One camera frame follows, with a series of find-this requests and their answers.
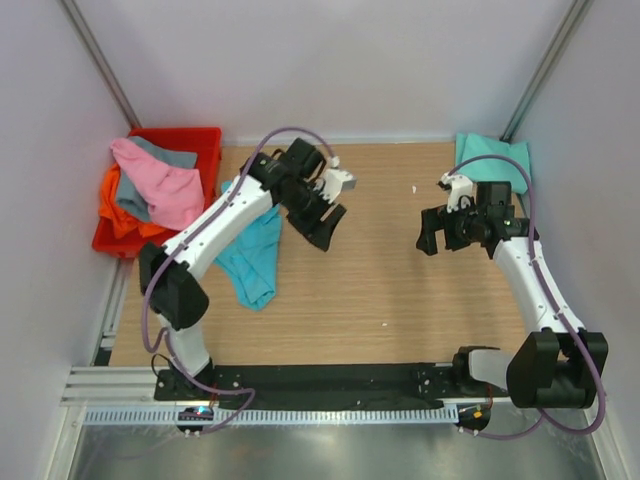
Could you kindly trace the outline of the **left aluminium frame post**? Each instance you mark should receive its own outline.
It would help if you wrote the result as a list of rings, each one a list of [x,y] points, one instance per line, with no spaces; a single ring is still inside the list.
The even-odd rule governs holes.
[[[129,127],[140,128],[141,121],[78,3],[74,0],[60,0],[58,4]]]

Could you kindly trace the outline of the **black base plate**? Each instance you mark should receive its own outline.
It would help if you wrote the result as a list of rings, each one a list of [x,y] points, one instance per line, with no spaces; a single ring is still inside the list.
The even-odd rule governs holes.
[[[220,390],[252,388],[249,408],[268,411],[434,410],[447,399],[507,396],[436,363],[219,365],[199,381]]]

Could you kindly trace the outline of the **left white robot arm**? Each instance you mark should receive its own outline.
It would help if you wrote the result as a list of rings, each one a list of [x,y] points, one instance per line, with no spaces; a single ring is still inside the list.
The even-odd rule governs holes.
[[[326,251],[346,209],[339,195],[356,185],[333,152],[322,153],[296,139],[268,155],[257,147],[229,188],[195,221],[163,245],[146,244],[139,254],[143,295],[141,325],[155,313],[171,362],[186,378],[207,384],[213,361],[202,319],[209,297],[200,280],[219,254],[251,223],[275,206],[310,244]]]

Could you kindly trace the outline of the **right aluminium frame post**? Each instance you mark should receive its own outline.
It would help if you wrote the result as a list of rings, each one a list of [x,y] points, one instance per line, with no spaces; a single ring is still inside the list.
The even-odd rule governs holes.
[[[592,0],[574,0],[555,30],[499,139],[512,143],[528,113],[551,78],[564,52],[586,18]]]

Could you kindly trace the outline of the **aluminium frame post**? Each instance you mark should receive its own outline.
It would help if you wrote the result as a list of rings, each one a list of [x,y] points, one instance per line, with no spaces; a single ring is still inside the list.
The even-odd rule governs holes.
[[[78,3],[74,0],[60,0],[58,4],[129,127],[140,128],[141,121]]]
[[[592,0],[574,0],[555,30],[499,139],[512,143],[528,113],[551,78],[564,52],[586,18]]]

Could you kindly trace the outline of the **grey t shirt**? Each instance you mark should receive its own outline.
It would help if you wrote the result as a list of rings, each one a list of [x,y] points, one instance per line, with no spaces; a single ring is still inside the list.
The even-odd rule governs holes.
[[[140,136],[130,136],[129,140],[157,160],[166,163],[167,165],[184,169],[193,169],[196,165],[196,153],[164,149]],[[138,193],[134,183],[124,170],[121,170],[120,180],[118,181],[115,194],[115,202],[120,208],[124,209],[138,220],[144,223],[149,223],[151,221],[147,202]]]

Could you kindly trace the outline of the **pink t shirt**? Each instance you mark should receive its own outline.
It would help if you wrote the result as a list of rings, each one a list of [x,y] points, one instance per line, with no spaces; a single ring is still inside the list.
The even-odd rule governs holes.
[[[204,195],[198,170],[167,165],[129,137],[113,140],[110,149],[115,163],[147,202],[151,223],[181,231],[203,213]]]

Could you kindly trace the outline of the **bright blue t shirt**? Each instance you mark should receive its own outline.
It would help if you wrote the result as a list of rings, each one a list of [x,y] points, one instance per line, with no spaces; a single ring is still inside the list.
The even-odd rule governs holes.
[[[231,280],[238,303],[260,311],[276,296],[283,219],[278,205],[257,217],[214,260]]]

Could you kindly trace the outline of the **red plastic bin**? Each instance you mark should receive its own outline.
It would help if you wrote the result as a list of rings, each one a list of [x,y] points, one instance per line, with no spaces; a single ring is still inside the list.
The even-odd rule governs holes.
[[[208,207],[213,203],[221,162],[219,128],[136,128],[130,131],[130,136],[140,136],[164,149],[196,153],[197,162],[194,169],[200,174],[204,205]],[[131,232],[122,239],[116,239],[111,221],[99,216],[92,248],[115,258],[130,259],[136,257],[146,243],[160,245],[175,234],[174,230],[167,229],[165,233],[142,238],[137,232]]]

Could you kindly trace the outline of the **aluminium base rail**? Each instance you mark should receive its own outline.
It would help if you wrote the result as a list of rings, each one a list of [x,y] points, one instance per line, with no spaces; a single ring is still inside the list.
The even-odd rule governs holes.
[[[137,405],[153,401],[156,376],[150,367],[73,367],[62,406]]]

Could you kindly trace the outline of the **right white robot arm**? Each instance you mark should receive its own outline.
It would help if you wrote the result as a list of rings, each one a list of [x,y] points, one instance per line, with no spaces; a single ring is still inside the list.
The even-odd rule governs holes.
[[[603,334],[587,331],[564,300],[536,231],[515,212],[510,183],[445,174],[438,185],[448,199],[422,211],[417,249],[437,254],[437,232],[450,251],[479,244],[506,278],[527,332],[515,354],[460,348],[454,362],[462,377],[506,391],[520,408],[591,407],[598,390],[589,368],[602,373],[608,343]]]

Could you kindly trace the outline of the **folded teal t shirt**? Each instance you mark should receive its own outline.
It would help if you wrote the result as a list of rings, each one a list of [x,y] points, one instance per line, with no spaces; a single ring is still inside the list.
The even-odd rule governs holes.
[[[526,181],[519,170],[511,163],[496,159],[496,156],[511,158],[528,175],[530,173],[530,151],[527,142],[509,144],[475,133],[458,133],[455,140],[455,165],[483,155],[489,158],[475,161],[462,167],[458,173],[474,182],[509,181],[512,192],[525,194],[528,191]]]

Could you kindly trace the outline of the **orange t shirt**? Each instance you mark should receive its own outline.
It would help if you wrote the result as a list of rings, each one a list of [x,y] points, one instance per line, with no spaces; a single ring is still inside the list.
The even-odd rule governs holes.
[[[103,177],[99,193],[99,216],[111,221],[115,238],[122,239],[131,232],[137,232],[142,238],[165,233],[166,228],[151,222],[143,222],[116,204],[116,191],[120,179],[120,167],[113,164]]]

